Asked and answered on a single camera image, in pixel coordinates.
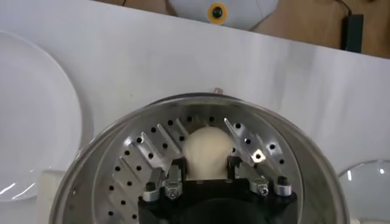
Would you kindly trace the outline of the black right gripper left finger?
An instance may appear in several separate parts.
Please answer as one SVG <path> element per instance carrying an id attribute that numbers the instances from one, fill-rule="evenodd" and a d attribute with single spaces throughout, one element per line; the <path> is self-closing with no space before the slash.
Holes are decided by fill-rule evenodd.
<path id="1" fill-rule="evenodd" d="M 170 200 L 178 199 L 183 193 L 186 180 L 185 157 L 174 159 L 165 172 L 161 167 L 153 168 L 148 182 L 144 185 L 144 201 L 157 201 L 164 195 Z"/>

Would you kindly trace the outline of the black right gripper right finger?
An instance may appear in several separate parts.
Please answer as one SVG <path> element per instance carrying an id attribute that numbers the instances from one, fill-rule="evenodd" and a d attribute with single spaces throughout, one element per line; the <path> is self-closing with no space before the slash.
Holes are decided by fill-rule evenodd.
<path id="1" fill-rule="evenodd" d="M 271 167 L 263 163 L 249 163 L 239 156 L 227 158 L 227 177 L 230 180 L 245 179 L 249 182 L 249 190 L 262 197 L 276 195 L 280 198 L 293 196 L 292 185 L 284 175 L 277 175 Z"/>

